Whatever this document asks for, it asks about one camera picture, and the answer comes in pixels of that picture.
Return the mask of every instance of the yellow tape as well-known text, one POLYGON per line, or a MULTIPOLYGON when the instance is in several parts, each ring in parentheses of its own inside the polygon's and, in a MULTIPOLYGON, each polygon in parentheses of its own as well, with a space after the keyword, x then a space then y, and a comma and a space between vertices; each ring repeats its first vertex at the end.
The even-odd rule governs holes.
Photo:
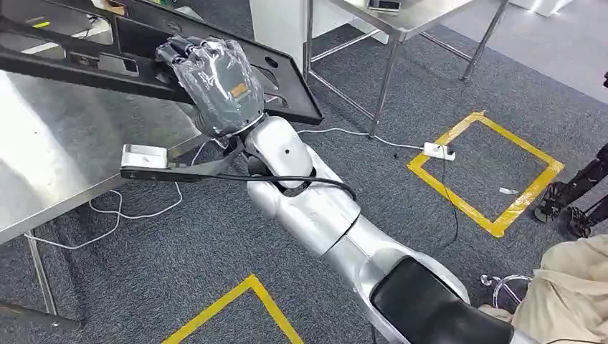
POLYGON ((412 161, 407 164, 407 167, 417 174, 423 181, 426 181, 432 188, 447 198, 450 195, 450 199, 456 205, 458 209, 467 214, 473 221, 477 222, 485 230, 489 231, 494 237, 502 237, 505 235, 505 230, 509 227, 518 216, 523 213, 528 205, 538 196, 538 194, 549 185, 549 183, 557 176, 557 173, 564 168, 564 165, 559 161, 553 159, 543 151, 532 146, 530 143, 525 142, 515 134, 494 123, 492 120, 484 116, 485 112, 471 113, 464 120, 460 121, 455 127, 448 130, 445 134, 441 135, 435 143, 439 145, 447 145, 449 142, 454 140, 458 135, 470 127, 475 121, 487 125, 495 132, 501 134, 504 138, 514 142, 526 151, 534 154, 537 158, 548 164, 548 167, 543 173, 541 173, 534 182, 494 221, 490 221, 485 218, 479 211, 469 205, 466 201, 461 199, 457 194, 453 193, 449 188, 444 188, 444 185, 438 181, 435 177, 431 176, 430 173, 426 172, 422 165, 429 160, 429 156, 420 153, 412 161))
POLYGON ((289 338, 291 343, 303 343, 298 333, 294 330, 293 326, 289 323, 287 318, 283 315, 277 304, 272 301, 270 294, 264 288, 258 278, 251 274, 249 277, 243 280, 239 285, 234 287, 224 296, 220 297, 216 302, 213 302, 208 308, 200 312, 194 319, 188 321, 187 324, 182 326, 169 338, 163 341, 163 344, 176 344, 181 342, 185 337, 192 334, 197 328, 201 327, 207 320, 211 319, 214 315, 219 313, 229 303, 234 301, 237 297, 243 295, 248 289, 252 289, 257 297, 262 301, 266 310, 270 313, 272 319, 277 323, 283 333, 289 338))
POLYGON ((304 343, 302 341, 302 339, 300 338, 300 336, 298 335, 298 333, 293 329, 293 326, 289 323, 287 318, 283 315, 283 312, 281 312, 281 310, 279 309, 277 304, 274 301, 272 301, 272 298, 270 298, 270 294, 268 294, 268 291, 264 288, 262 283, 260 283, 260 281, 257 279, 257 277, 252 274, 248 278, 251 278, 251 280, 250 280, 251 288, 253 289, 255 294, 259 297, 259 299, 262 301, 262 303, 264 304, 264 307, 266 307, 266 309, 270 313, 270 316, 272 317, 272 319, 275 320, 275 323, 277 323, 277 325, 279 325, 279 328, 281 328, 283 333, 287 336, 287 338, 289 338, 289 341, 291 343, 298 343, 298 344, 304 343))
POLYGON ((32 27, 35 27, 36 29, 40 29, 41 27, 48 27, 50 24, 51 24, 50 21, 44 21, 42 23, 32 25, 32 27))

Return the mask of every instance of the metal table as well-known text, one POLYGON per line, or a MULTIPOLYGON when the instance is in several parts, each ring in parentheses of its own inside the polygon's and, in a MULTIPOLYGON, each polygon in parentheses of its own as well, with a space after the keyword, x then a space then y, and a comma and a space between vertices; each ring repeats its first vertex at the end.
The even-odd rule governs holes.
MULTIPOLYGON (((177 103, 0 72, 0 244, 123 183, 125 143, 171 148, 204 137, 177 103)), ((57 314, 34 240, 47 312, 57 314)))
POLYGON ((509 3, 509 0, 501 0, 500 6, 496 11, 495 16, 490 23, 490 26, 488 27, 483 38, 481 39, 481 42, 475 50, 475 53, 473 54, 473 56, 469 56, 464 52, 461 52, 460 50, 444 42, 441 42, 440 40, 434 38, 433 36, 429 35, 424 31, 437 26, 442 20, 454 16, 463 9, 466 9, 472 4, 481 0, 402 0, 401 9, 397 14, 387 14, 379 11, 372 11, 367 9, 367 5, 358 6, 352 4, 348 0, 324 1, 329 1, 341 7, 342 9, 350 12, 354 16, 357 16, 359 19, 372 25, 376 29, 313 57, 311 54, 310 47, 313 39, 312 13, 314 7, 314 0, 308 0, 307 37, 306 46, 304 50, 305 62, 303 73, 305 77, 307 77, 308 74, 312 75, 319 82, 329 88, 332 92, 336 93, 337 96, 344 99, 346 102, 348 102, 348 104, 352 105, 354 108, 363 113, 367 118, 369 118, 371 120, 371 125, 369 128, 369 135, 371 137, 374 137, 376 135, 376 128, 380 121, 384 102, 386 100, 386 93, 389 88, 390 78, 396 60, 397 43, 403 43, 408 39, 420 34, 422 37, 452 52, 456 56, 467 60, 469 62, 469 65, 467 66, 467 69, 465 70, 465 73, 462 76, 462 80, 467 80, 471 76, 475 65, 479 62, 485 45, 488 43, 488 40, 492 36, 494 28, 496 28, 496 24, 499 22, 500 17, 503 15, 503 12, 505 11, 507 4, 509 3), (324 57, 327 57, 335 52, 338 52, 346 47, 349 47, 352 44, 360 42, 361 40, 367 37, 371 37, 379 32, 384 32, 389 36, 388 45, 390 47, 390 55, 389 61, 384 71, 384 78, 382 80, 382 86, 380 89, 380 96, 376 104, 376 110, 372 113, 371 111, 367 110, 366 108, 352 100, 349 96, 345 95, 337 87, 333 86, 330 82, 323 79, 319 74, 314 72, 310 68, 310 64, 312 62, 316 62, 320 59, 323 59, 324 57))

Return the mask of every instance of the carpet floor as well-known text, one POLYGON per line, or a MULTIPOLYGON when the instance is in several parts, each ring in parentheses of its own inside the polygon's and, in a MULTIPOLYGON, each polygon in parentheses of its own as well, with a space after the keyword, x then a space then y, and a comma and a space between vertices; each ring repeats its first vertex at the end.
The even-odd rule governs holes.
MULTIPOLYGON (((211 23, 252 36, 248 1, 179 1, 211 23)), ((433 35, 471 51, 475 43, 444 27, 433 35)), ((321 51, 357 35, 341 27, 315 39, 321 51)), ((346 94, 374 108, 387 49, 366 39, 313 65, 346 94)), ((485 115, 565 164, 557 179, 569 180, 605 144, 608 105, 597 102, 488 49, 471 81, 461 82, 465 63, 423 38, 399 48, 379 135, 395 143, 434 141, 472 111, 485 115)), ((321 84, 310 88, 326 116, 317 127, 363 131, 368 121, 321 84)), ((316 129, 307 125, 298 128, 316 129)), ((326 163, 359 196, 363 214, 387 234, 432 254, 467 286, 472 303, 490 302, 479 283, 484 273, 532 274, 552 245, 571 239, 557 221, 542 226, 526 212, 496 239, 450 203, 406 164, 418 153, 343 133, 302 134, 326 163)), ((447 187, 489 219, 546 167, 535 156, 490 128, 474 124, 454 142, 454 163, 443 176, 447 187)), ((206 148, 210 158, 219 150, 206 148)), ((441 178, 441 161, 424 166, 441 178)), ((244 173, 236 163, 231 172, 244 173)), ((151 219, 122 220, 116 233, 76 251, 41 244, 60 314, 85 319, 66 332, 0 318, 2 343, 159 343, 215 300, 255 274, 305 343, 370 343, 369 326, 353 295, 322 260, 309 256, 276 222, 262 217, 241 183, 204 181, 180 185, 184 201, 151 219)), ((121 187, 127 214, 158 211, 177 200, 172 183, 130 182, 121 187)), ((605 183, 579 203, 588 205, 607 191, 605 183)), ((115 209, 111 193, 94 200, 115 209)), ((39 227, 37 235, 76 244, 114 225, 115 217, 85 204, 39 227)), ((607 232, 606 224, 595 228, 607 232)), ((27 243, 0 247, 0 300, 42 310, 42 296, 27 243)), ((201 326, 188 343, 287 343, 262 303, 246 292, 201 326)))

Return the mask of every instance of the white power adapter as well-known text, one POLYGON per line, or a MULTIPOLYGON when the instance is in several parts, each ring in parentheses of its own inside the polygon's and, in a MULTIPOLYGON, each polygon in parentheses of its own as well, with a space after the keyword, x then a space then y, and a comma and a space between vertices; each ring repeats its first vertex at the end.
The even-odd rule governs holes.
POLYGON ((449 161, 454 161, 454 159, 456 159, 455 152, 449 149, 446 145, 437 145, 436 143, 425 142, 422 153, 426 156, 449 161))

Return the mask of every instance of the black tripod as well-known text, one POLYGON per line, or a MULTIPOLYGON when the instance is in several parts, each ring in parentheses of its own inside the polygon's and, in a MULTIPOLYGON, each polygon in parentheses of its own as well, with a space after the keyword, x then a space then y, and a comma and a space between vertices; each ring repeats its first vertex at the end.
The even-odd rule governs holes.
POLYGON ((608 175, 608 143, 599 150, 596 159, 580 170, 568 183, 557 181, 549 184, 543 200, 534 209, 534 216, 547 223, 566 208, 569 216, 568 230, 581 238, 589 237, 591 227, 608 218, 608 195, 582 211, 569 206, 608 175))

